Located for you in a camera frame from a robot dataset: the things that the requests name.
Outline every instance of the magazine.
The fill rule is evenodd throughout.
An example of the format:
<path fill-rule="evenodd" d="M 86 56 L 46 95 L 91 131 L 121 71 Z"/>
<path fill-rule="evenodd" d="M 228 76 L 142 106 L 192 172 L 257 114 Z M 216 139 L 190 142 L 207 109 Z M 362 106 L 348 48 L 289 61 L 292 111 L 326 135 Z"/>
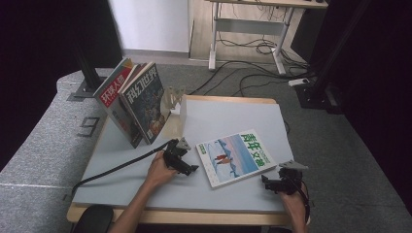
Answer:
<path fill-rule="evenodd" d="M 255 129 L 196 145 L 212 188 L 276 167 Z"/>

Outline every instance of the printed number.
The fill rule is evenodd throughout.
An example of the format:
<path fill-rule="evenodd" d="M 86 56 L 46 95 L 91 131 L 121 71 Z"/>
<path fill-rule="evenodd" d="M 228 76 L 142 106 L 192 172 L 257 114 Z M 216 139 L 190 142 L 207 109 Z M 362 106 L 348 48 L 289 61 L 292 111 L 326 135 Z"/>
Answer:
<path fill-rule="evenodd" d="M 84 138 L 90 138 L 91 136 L 93 136 L 99 119 L 100 117 L 85 117 L 83 119 L 81 127 L 84 129 L 84 131 L 88 131 L 88 133 L 78 133 L 77 136 Z"/>

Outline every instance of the person's arm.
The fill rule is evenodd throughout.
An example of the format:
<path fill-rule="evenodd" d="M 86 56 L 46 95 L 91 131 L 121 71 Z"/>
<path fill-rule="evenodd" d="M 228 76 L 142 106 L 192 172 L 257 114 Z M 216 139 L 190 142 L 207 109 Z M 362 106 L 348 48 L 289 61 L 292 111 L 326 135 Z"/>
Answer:
<path fill-rule="evenodd" d="M 121 213 L 109 232 L 134 233 L 139 223 L 140 216 L 145 210 L 146 203 L 152 193 L 160 185 L 169 182 L 176 173 L 176 170 L 169 170 L 166 167 L 163 159 L 163 150 L 158 152 L 152 161 L 146 180 L 140 186 L 130 204 L 123 211 L 123 213 Z"/>
<path fill-rule="evenodd" d="M 306 186 L 302 184 L 302 190 L 307 195 Z M 299 192 L 288 195 L 285 192 L 279 192 L 283 201 L 285 210 L 291 219 L 293 233 L 307 233 L 309 226 L 306 224 L 306 210 L 303 203 L 303 198 Z"/>

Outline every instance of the gray carpet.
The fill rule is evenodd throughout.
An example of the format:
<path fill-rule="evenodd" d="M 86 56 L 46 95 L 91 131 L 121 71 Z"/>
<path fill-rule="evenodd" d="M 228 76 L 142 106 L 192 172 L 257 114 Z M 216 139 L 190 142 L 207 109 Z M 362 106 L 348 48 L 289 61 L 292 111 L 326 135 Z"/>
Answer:
<path fill-rule="evenodd" d="M 208 80 L 207 67 L 158 65 L 163 85 L 185 85 L 192 92 Z M 195 94 L 203 94 L 235 71 L 224 68 Z M 110 70 L 99 70 L 108 75 Z M 230 96 L 242 77 L 240 70 L 208 95 Z M 71 187 L 86 168 L 106 114 L 94 99 L 66 101 L 78 88 L 81 72 L 63 77 L 58 92 L 26 142 L 0 174 L 0 232 L 69 232 L 66 219 Z M 276 81 L 255 77 L 244 85 Z M 287 83 L 271 83 L 244 90 L 247 97 L 274 98 L 284 120 L 294 159 L 309 166 L 304 180 L 312 208 L 310 232 L 410 232 L 411 215 L 373 156 L 344 116 L 301 109 Z M 91 128 L 81 127 L 97 123 Z"/>

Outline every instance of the desk leg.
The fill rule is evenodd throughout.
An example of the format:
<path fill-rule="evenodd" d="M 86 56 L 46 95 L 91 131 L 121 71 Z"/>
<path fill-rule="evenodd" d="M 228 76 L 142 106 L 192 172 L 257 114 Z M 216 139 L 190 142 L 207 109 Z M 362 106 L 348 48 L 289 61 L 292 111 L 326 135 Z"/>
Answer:
<path fill-rule="evenodd" d="M 217 24 L 218 24 L 218 10 L 219 3 L 213 3 L 215 8 L 215 15 L 213 16 L 213 32 L 212 32 L 212 44 L 210 45 L 209 53 L 209 70 L 214 71 L 216 69 L 216 33 L 217 33 Z"/>
<path fill-rule="evenodd" d="M 278 45 L 276 46 L 276 49 L 272 49 L 272 55 L 273 55 L 273 58 L 275 58 L 276 66 L 278 67 L 278 71 L 280 75 L 286 75 L 285 68 L 282 63 L 282 58 L 280 56 L 280 52 L 282 50 L 282 45 L 285 41 L 286 33 L 288 32 L 289 25 L 291 23 L 293 11 L 294 11 L 294 8 L 288 9 L 288 14 L 286 16 L 284 26 L 282 28 L 281 38 L 279 40 Z"/>

